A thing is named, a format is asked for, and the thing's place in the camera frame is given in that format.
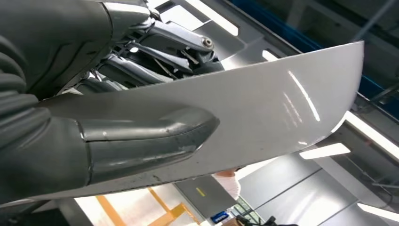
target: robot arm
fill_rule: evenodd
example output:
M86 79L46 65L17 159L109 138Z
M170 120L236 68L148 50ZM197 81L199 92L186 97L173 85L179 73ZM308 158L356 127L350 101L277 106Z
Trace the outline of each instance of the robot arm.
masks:
M0 22L0 203L180 161L216 129L217 118L189 106L157 119L126 121L60 118L47 108L35 107L38 99L75 85L93 68L131 87L162 82L156 80L155 67L144 67L140 57L129 57L133 46L156 59L156 64L164 64L157 69L160 76L175 79L223 69L210 40L176 24L155 21L141 0L129 4L48 0L42 4L4 1L2 6L7 7L0 9L9 18L7 23ZM26 18L16 16L16 11L26 12L22 14ZM12 20L18 29L10 28ZM90 21L103 24L90 28ZM22 37L19 24L37 27L24 27ZM94 29L96 36L83 28ZM173 53L156 48L160 39L175 42Z

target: fluorescent light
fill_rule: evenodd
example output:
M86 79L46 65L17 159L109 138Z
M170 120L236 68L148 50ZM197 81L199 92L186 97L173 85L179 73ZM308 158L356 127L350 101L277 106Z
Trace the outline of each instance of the fluorescent light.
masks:
M320 157L326 157L336 154L344 154L351 152L345 145L338 143L333 145L328 145L325 147L319 147L310 151L305 151L299 153L299 155L304 159L315 159Z
M156 8L169 0L148 0L148 6Z
M278 60L278 58L275 55L273 55L271 52L269 52L267 50L263 50L262 51L262 56L267 61L276 61L276 60Z
M209 19L213 20L215 23L220 25L223 29L228 31L230 34L237 36L238 35L238 27L228 21L226 18L216 13L209 6L205 5L200 0L186 0L187 3L198 9L200 12L205 14Z
M361 203L358 203L358 206L363 211L366 211L366 212L375 214L377 216L380 216L380 217L383 217L383 218L387 218L387 219L399 222L399 214L397 214L397 213L393 213L393 212L390 212L390 211L382 210L382 209L379 209L379 208L376 208L376 207L372 207L372 206L369 206L369 205L364 205L364 204L361 204Z
M133 47L130 49L131 53L137 53L138 52L138 48L137 47Z
M193 31L204 24L182 6L175 6L161 13L161 18L164 22L173 21L190 31Z
M349 124L357 128L361 133L373 140L380 147L388 151L399 160L399 147L384 137L381 133L377 132L377 130L373 129L351 112L346 112L345 119Z
M302 86L302 84L299 82L299 80L295 77L295 75L292 74L291 71L288 71L288 74L294 80L295 84L298 86L298 88L302 92L303 96L305 97L306 101L308 102L309 107L310 107L316 121L320 121L319 113L317 112L316 107L314 106L314 104L313 104L311 98L309 97L308 93L306 92L305 88Z

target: white shirt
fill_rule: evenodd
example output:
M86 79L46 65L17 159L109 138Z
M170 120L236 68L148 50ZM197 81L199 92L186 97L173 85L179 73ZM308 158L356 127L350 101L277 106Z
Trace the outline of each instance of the white shirt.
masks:
M241 191L241 185L236 177L222 177L217 174L212 175L219 184L229 193L233 199L237 200Z

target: bolt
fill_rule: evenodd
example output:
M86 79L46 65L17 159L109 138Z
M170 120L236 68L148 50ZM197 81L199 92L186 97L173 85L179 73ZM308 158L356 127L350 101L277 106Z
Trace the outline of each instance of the bolt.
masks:
M202 38L202 44L204 44L204 46L207 47L207 48L213 47L212 40L207 38L207 37Z

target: white floor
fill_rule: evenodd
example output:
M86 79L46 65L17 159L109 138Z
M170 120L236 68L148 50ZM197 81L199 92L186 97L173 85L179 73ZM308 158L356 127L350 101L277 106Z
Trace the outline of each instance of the white floor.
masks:
M173 184L156 186L152 189L168 209L171 210L183 203L192 215L199 222L202 222L201 226L210 225L187 202ZM167 213L147 188L108 194L105 197L127 226L148 226ZM76 198L75 200L94 226L115 226L115 223L109 217L109 213L104 210L95 196ZM185 212L170 225L195 226L198 224L190 217L189 213Z

